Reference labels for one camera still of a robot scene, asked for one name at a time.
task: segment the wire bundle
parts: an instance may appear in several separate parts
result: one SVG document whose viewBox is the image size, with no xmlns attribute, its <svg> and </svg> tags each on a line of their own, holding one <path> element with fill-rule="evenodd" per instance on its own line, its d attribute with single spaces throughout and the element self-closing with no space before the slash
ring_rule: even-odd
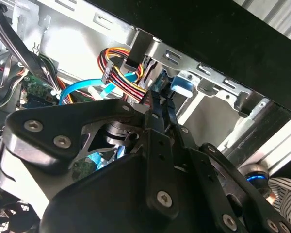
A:
<svg viewBox="0 0 291 233">
<path fill-rule="evenodd" d="M 124 57 L 127 59 L 128 55 L 129 51 L 126 48 L 111 47 L 104 49 L 100 52 L 100 55 L 97 58 L 98 67 L 101 72 L 104 73 L 111 56 Z M 141 65 L 139 65 L 136 71 L 137 80 L 141 79 L 143 73 L 143 68 Z M 126 95 L 130 96 L 138 102 L 140 102 L 146 93 L 145 90 L 138 87 L 135 83 L 130 82 L 117 66 L 113 66 L 108 81 L 120 88 Z"/>
<path fill-rule="evenodd" d="M 0 41 L 34 76 L 39 79 L 44 79 L 45 77 L 38 62 L 38 57 L 27 49 L 23 41 L 12 29 L 11 25 L 8 23 L 5 15 L 3 14 L 3 12 L 6 10 L 6 6 L 0 4 Z"/>
<path fill-rule="evenodd" d="M 54 63 L 52 62 L 52 60 L 50 58 L 42 55 L 42 54 L 40 54 L 39 56 L 40 56 L 41 61 L 42 61 L 42 65 L 41 65 L 42 70 L 48 79 L 47 82 L 49 82 L 51 84 L 51 86 L 56 91 L 56 94 L 58 94 L 60 96 L 61 92 L 66 89 L 65 83 L 59 77 L 57 77 L 56 67 L 55 67 Z M 88 98 L 94 100 L 94 98 L 91 95 L 88 95 L 88 94 L 84 93 L 83 91 L 77 90 L 77 92 L 81 93 L 85 97 L 88 97 Z M 67 95 L 63 99 L 63 103 L 64 104 L 74 103 L 74 100 L 72 99 L 71 94 Z"/>
</svg>

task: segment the red wire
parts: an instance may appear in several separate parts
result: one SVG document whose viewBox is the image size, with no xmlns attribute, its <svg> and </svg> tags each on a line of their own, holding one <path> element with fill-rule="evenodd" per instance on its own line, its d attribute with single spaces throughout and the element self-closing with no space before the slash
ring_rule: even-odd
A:
<svg viewBox="0 0 291 233">
<path fill-rule="evenodd" d="M 130 93 L 134 93 L 136 97 L 138 97 L 138 99 L 142 99 L 142 95 L 140 93 L 138 93 L 136 90 L 134 90 L 132 87 L 130 87 L 129 85 L 125 84 L 121 79 L 119 79 L 114 73 L 111 73 L 111 76 L 114 78 L 114 80 L 117 83 L 120 83 L 122 87 L 125 87 L 126 90 L 129 90 Z"/>
</svg>

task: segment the mounting hole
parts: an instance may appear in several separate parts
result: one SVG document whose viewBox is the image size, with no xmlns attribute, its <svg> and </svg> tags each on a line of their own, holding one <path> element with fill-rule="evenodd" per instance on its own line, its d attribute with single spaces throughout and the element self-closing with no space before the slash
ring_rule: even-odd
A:
<svg viewBox="0 0 291 233">
<path fill-rule="evenodd" d="M 126 111 L 130 111 L 130 108 L 129 108 L 128 106 L 126 106 L 126 105 L 123 105 L 122 108 L 123 108 L 124 110 L 126 110 Z"/>
<path fill-rule="evenodd" d="M 157 114 L 153 113 L 152 116 L 156 119 L 160 118 Z"/>
<path fill-rule="evenodd" d="M 160 158 L 160 160 L 165 161 L 165 156 L 159 154 L 159 158 Z"/>
<path fill-rule="evenodd" d="M 134 141 L 137 140 L 139 138 L 139 135 L 137 133 L 132 133 L 131 135 L 129 135 L 128 139 L 130 141 Z"/>
<path fill-rule="evenodd" d="M 211 175 L 208 175 L 208 179 L 212 182 L 214 182 L 213 177 Z"/>
</svg>

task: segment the gray cable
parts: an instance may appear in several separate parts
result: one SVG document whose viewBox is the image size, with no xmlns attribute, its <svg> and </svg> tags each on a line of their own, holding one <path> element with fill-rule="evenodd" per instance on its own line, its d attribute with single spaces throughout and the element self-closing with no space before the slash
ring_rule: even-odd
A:
<svg viewBox="0 0 291 233">
<path fill-rule="evenodd" d="M 44 80 L 39 59 L 31 53 L 6 20 L 0 6 L 0 41 L 35 77 Z"/>
<path fill-rule="evenodd" d="M 4 85 L 6 84 L 6 82 L 9 79 L 11 66 L 12 66 L 12 59 L 13 59 L 13 55 L 12 54 L 10 54 L 8 56 L 8 58 L 6 59 L 4 70 L 3 70 L 3 75 L 2 75 L 2 80 L 1 80 L 1 83 L 0 83 L 0 88 L 4 87 Z"/>
</svg>

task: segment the screw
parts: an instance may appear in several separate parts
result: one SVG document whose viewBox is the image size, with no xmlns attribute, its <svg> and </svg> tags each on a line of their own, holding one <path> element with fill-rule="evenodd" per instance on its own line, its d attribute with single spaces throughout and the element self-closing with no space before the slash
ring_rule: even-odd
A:
<svg viewBox="0 0 291 233">
<path fill-rule="evenodd" d="M 280 222 L 279 225 L 286 233 L 290 233 L 290 230 L 287 228 L 287 226 L 283 222 Z"/>
<path fill-rule="evenodd" d="M 212 152 L 215 153 L 215 149 L 212 146 L 208 146 L 208 149 Z"/>
<path fill-rule="evenodd" d="M 54 144 L 60 148 L 67 149 L 71 146 L 71 140 L 63 135 L 54 138 Z"/>
<path fill-rule="evenodd" d="M 129 108 L 128 106 L 126 106 L 126 105 L 123 105 L 122 108 L 123 108 L 124 110 L 126 110 L 126 111 L 130 111 L 130 108 Z"/>
<path fill-rule="evenodd" d="M 182 131 L 184 131 L 185 133 L 189 133 L 187 128 L 182 127 Z"/>
<path fill-rule="evenodd" d="M 30 132 L 40 132 L 43 129 L 43 125 L 37 120 L 27 120 L 24 124 L 24 128 Z"/>
<path fill-rule="evenodd" d="M 259 104 L 259 107 L 262 108 L 262 107 L 265 106 L 265 104 L 266 104 L 265 102 L 261 102 L 261 103 Z"/>
<path fill-rule="evenodd" d="M 273 231 L 275 231 L 276 233 L 279 232 L 278 227 L 271 220 L 268 219 L 267 224 Z"/>
<path fill-rule="evenodd" d="M 167 208 L 170 208 L 171 205 L 173 204 L 171 196 L 165 191 L 160 191 L 157 193 L 157 200 L 159 201 L 160 204 Z"/>
<path fill-rule="evenodd" d="M 237 225 L 236 222 L 234 221 L 234 219 L 230 216 L 230 215 L 223 215 L 222 216 L 222 220 L 224 222 L 224 224 L 230 228 L 232 231 L 236 231 L 237 230 Z"/>
<path fill-rule="evenodd" d="M 152 116 L 156 119 L 160 118 L 158 115 L 156 115 L 155 113 L 152 114 Z"/>
</svg>

